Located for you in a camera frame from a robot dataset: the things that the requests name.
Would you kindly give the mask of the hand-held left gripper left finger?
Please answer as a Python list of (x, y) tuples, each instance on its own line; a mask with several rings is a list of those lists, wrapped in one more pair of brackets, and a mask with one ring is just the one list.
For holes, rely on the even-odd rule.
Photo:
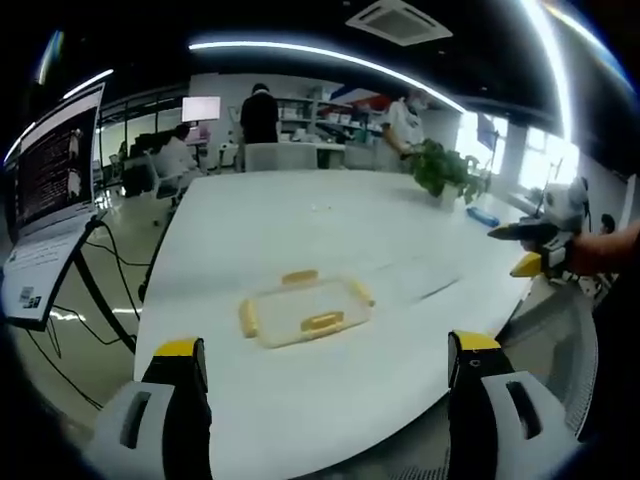
[(204, 340), (165, 343), (99, 413), (92, 466), (104, 479), (210, 479), (207, 393)]

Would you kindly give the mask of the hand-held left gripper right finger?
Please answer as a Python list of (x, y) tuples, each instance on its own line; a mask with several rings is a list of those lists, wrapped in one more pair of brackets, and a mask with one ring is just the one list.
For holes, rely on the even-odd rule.
[(575, 453), (559, 400), (479, 333), (448, 334), (449, 479), (550, 479)]

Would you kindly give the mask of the person's right hand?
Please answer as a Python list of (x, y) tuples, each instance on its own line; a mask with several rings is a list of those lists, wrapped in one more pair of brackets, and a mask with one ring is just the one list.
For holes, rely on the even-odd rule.
[(637, 257), (639, 224), (606, 235), (582, 234), (574, 237), (569, 269), (579, 275), (621, 273)]

